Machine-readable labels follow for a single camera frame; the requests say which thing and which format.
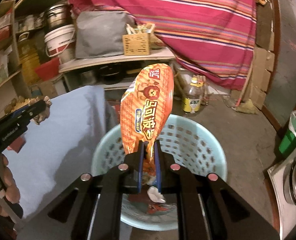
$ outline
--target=yellow bottle label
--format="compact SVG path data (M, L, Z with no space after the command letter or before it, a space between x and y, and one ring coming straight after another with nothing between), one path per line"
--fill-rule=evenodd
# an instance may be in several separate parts
M182 109L188 113L195 113L200 109L200 99L183 98Z

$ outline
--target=pink striped fabric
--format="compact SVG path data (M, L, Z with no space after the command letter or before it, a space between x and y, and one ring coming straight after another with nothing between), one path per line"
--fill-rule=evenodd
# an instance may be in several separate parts
M156 24L177 61L225 88L241 90L252 60L254 0L70 0L75 12L120 10Z

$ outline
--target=light blue plastic basket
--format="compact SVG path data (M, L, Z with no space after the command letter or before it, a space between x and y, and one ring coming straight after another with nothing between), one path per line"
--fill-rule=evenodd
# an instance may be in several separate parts
M217 139L202 125L185 117L171 114L161 131L161 150L171 153L175 162L192 173L206 176L211 172L227 180L227 161ZM106 173L124 160L120 125L115 126L100 141L93 156L92 175ZM124 194L121 221L133 227L165 231L178 228L176 208L168 212L146 214L141 203L132 203Z

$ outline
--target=metal rivet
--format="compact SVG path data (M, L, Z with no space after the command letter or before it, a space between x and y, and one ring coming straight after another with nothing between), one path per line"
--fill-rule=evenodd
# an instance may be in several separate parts
M122 163L118 166L118 169L121 171L126 171L128 169L128 165L125 163Z
M178 171L178 170L180 170L180 165L177 164L177 163L174 163L174 164L171 164L171 165L170 165L170 168L171 168L173 171Z
M216 180L218 179L218 175L215 174L215 173L210 173L210 174L208 175L208 179L209 179L209 180L212 180L212 181L216 181Z
M80 176L82 181L88 181L91 179L91 175L89 173L84 173Z

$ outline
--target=snack wrapper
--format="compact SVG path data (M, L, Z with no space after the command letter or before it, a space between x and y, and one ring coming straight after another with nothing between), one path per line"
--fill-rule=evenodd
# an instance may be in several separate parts
M120 125L126 154L147 141L144 172L155 176L154 143L172 110L173 73L166 64L145 67L121 99Z

